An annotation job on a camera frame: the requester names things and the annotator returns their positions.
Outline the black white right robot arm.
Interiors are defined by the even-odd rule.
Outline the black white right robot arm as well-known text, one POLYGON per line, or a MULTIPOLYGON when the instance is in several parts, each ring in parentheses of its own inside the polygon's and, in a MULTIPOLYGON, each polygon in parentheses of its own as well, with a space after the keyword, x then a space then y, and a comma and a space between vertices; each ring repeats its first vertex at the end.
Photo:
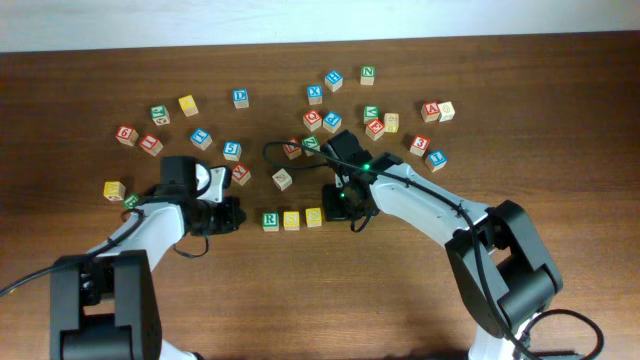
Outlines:
POLYGON ((429 182, 390 153, 373 157, 344 130, 322 145, 338 184, 323 188, 331 220, 380 212, 442 246, 467 311, 476 321, 471 359, 516 359, 510 337, 547 310, 563 280, 531 218, 506 200, 473 202, 429 182))

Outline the yellow S block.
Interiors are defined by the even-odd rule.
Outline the yellow S block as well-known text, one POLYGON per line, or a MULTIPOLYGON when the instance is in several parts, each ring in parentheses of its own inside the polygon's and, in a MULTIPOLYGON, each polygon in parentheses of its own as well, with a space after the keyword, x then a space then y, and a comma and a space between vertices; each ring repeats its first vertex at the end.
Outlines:
POLYGON ((286 231, 297 231, 300 229, 300 212, 285 211, 283 213, 283 226, 286 231))

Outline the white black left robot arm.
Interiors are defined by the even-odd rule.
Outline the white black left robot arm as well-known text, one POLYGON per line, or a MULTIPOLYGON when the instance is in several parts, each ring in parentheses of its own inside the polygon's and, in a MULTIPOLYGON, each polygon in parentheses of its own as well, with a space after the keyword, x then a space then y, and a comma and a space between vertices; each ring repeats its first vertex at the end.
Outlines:
POLYGON ((197 359, 163 337, 152 271, 186 235, 238 230, 246 215, 225 195, 232 171, 191 156, 161 160, 160 181, 104 243, 59 258, 50 279, 52 359, 197 359))

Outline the green R block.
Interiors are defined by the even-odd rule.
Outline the green R block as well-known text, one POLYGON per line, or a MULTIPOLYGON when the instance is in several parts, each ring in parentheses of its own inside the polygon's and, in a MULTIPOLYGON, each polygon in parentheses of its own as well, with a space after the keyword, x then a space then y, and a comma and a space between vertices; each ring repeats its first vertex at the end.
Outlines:
POLYGON ((265 232, 278 232, 280 219, 277 212, 265 212, 262 214, 262 228, 265 232))

